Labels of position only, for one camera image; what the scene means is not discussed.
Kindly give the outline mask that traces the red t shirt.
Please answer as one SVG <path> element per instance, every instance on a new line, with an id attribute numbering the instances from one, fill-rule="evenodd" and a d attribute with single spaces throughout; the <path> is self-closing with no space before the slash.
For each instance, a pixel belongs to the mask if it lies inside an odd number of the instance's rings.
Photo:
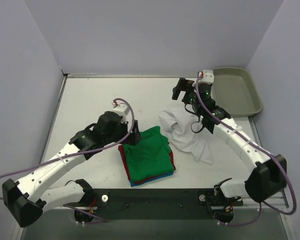
<path id="1" fill-rule="evenodd" d="M 131 175 L 130 175 L 130 171 L 129 171 L 129 167 L 128 167 L 128 164 L 127 164 L 127 159 L 126 159 L 126 154 L 125 154 L 125 151 L 124 151 L 124 147 L 122 145 L 120 145 L 118 147 L 118 151 L 120 152 L 120 156 L 121 156 L 121 160 L 122 160 L 122 163 L 123 163 L 123 166 L 124 166 L 124 169 L 125 169 L 125 173 L 127 175 L 127 179 L 130 183 L 131 180 Z M 169 153 L 169 157 L 170 157 L 170 162 L 174 168 L 173 171 L 171 172 L 174 172 L 176 170 L 176 167 L 175 167 L 175 164 L 174 164 L 174 155 L 173 155 L 173 151 L 170 150 L 170 153 Z"/>

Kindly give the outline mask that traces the green t shirt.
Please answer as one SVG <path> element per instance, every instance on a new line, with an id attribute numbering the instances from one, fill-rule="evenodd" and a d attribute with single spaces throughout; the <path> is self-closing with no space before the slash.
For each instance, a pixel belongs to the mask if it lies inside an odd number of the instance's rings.
<path id="1" fill-rule="evenodd" d="M 168 138 L 161 134 L 160 126 L 141 132 L 141 141 L 136 146 L 123 144 L 130 178 L 133 182 L 172 172 Z"/>

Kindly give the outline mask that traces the white t shirt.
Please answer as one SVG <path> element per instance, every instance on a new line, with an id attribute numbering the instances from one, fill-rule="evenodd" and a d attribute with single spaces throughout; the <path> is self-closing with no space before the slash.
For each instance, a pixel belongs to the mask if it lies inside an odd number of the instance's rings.
<path id="1" fill-rule="evenodd" d="M 213 164 L 210 146 L 197 116 L 188 113 L 184 107 L 176 106 L 161 110 L 158 118 L 169 142 L 179 151 L 192 155 L 195 162 Z"/>

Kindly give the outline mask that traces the grey plastic tray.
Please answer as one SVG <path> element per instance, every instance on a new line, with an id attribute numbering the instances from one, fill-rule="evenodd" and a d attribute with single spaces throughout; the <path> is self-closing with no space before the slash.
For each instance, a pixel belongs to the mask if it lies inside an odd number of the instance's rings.
<path id="1" fill-rule="evenodd" d="M 246 69 L 218 67 L 213 74 L 213 99 L 233 118 L 251 117 L 263 109 L 255 82 Z"/>

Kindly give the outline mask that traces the blue t shirt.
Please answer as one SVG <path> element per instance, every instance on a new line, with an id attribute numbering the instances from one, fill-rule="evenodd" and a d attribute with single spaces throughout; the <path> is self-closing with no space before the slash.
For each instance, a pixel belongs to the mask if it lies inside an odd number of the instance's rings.
<path id="1" fill-rule="evenodd" d="M 168 173 L 164 173 L 164 174 L 161 174 L 161 175 L 157 175 L 157 176 L 145 178 L 144 180 L 141 180 L 141 181 L 135 181 L 135 182 L 130 181 L 130 186 L 131 187 L 141 186 L 141 185 L 144 185 L 146 183 L 150 183 L 150 182 L 162 179 L 162 178 L 166 178 L 166 177 L 172 176 L 173 173 L 174 172 L 168 172 Z"/>

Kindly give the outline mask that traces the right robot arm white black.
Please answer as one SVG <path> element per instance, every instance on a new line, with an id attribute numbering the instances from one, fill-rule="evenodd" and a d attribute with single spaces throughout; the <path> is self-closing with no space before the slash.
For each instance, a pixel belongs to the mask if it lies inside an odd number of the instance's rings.
<path id="1" fill-rule="evenodd" d="M 226 179 L 216 185 L 225 198 L 249 197 L 262 203 L 289 185 L 287 161 L 266 151 L 240 128 L 231 115 L 211 96 L 212 82 L 180 78 L 172 89 L 172 99 L 184 92 L 182 102 L 192 107 L 203 128 L 226 143 L 243 161 L 250 175 L 246 180 Z"/>

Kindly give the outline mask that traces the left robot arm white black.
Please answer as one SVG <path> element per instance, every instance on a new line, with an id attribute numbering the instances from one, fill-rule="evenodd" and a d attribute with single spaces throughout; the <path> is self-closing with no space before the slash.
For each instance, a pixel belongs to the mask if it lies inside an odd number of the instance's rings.
<path id="1" fill-rule="evenodd" d="M 109 144 L 136 146 L 141 140 L 138 121 L 133 119 L 128 129 L 125 118 L 125 113 L 106 111 L 96 123 L 77 132 L 53 159 L 16 181 L 8 179 L 2 184 L 3 202 L 21 228 L 32 225 L 55 207 L 72 203 L 86 206 L 97 199 L 84 179 L 62 187 L 53 188 L 52 184 Z"/>

